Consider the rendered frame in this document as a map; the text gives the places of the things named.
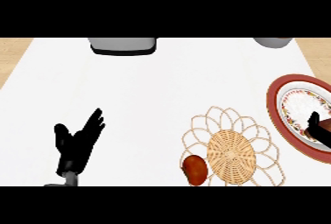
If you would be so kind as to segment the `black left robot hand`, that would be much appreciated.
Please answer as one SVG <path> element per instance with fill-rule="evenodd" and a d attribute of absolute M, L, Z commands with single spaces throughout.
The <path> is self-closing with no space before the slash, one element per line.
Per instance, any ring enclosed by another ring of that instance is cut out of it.
<path fill-rule="evenodd" d="M 55 126 L 57 149 L 61 154 L 57 168 L 60 177 L 64 177 L 67 172 L 74 172 L 79 175 L 85 171 L 104 128 L 105 123 L 99 108 L 88 119 L 83 129 L 76 134 L 68 132 L 68 127 L 63 123 Z"/>

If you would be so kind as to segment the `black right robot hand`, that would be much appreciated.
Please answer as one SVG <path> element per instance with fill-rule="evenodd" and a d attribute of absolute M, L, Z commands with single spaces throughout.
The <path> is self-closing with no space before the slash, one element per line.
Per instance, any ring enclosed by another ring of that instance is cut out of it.
<path fill-rule="evenodd" d="M 320 114 L 317 112 L 312 113 L 308 120 L 308 132 L 312 138 L 331 148 L 331 131 L 320 126 Z"/>

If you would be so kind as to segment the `red-rimmed patterned plate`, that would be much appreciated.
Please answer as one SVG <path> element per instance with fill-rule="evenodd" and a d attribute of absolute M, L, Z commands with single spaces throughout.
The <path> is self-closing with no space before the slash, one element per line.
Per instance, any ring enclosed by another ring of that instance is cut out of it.
<path fill-rule="evenodd" d="M 312 113 L 321 120 L 331 118 L 331 85 L 308 75 L 281 76 L 268 88 L 266 108 L 286 141 L 314 160 L 331 164 L 331 149 L 306 135 Z"/>

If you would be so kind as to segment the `woven wicker flower placemat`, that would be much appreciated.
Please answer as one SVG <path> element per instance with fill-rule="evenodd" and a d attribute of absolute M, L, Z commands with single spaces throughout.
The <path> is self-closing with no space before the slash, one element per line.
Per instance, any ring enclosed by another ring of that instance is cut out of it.
<path fill-rule="evenodd" d="M 280 148 L 272 141 L 269 129 L 250 116 L 241 116 L 234 108 L 212 106 L 204 115 L 191 118 L 191 129 L 182 135 L 184 153 L 206 148 L 204 162 L 212 168 L 209 182 L 218 177 L 227 185 L 243 186 L 252 182 L 261 186 L 255 174 L 268 177 L 272 186 L 286 184 L 280 164 Z"/>

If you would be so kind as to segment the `reddish-brown sweet potato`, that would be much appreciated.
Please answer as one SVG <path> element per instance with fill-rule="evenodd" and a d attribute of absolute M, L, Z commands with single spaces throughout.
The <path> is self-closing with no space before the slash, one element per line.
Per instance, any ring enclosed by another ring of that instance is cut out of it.
<path fill-rule="evenodd" d="M 197 155 L 190 155 L 182 162 L 182 170 L 193 186 L 200 186 L 209 175 L 209 168 L 204 159 Z"/>

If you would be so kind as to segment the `grey round container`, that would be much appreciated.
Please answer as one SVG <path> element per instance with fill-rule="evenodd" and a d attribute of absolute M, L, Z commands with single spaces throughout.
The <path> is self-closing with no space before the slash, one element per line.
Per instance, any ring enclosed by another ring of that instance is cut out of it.
<path fill-rule="evenodd" d="M 292 42 L 292 38 L 255 38 L 255 41 L 268 48 L 283 48 Z"/>

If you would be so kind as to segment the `grey and black appliance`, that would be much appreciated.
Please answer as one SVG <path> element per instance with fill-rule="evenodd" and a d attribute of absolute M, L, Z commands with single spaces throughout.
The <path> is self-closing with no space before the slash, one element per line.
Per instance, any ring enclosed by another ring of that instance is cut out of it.
<path fill-rule="evenodd" d="M 95 54 L 113 56 L 150 55 L 157 49 L 156 38 L 89 38 Z"/>

